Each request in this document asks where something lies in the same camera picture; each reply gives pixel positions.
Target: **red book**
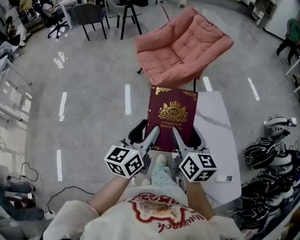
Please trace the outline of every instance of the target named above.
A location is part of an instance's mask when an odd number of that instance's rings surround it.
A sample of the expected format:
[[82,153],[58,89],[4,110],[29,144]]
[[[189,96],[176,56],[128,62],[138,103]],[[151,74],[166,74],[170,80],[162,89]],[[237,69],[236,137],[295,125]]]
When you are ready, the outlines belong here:
[[145,135],[155,126],[160,134],[153,150],[173,152],[175,150],[172,127],[176,127],[183,142],[189,145],[194,126],[198,93],[152,85]]

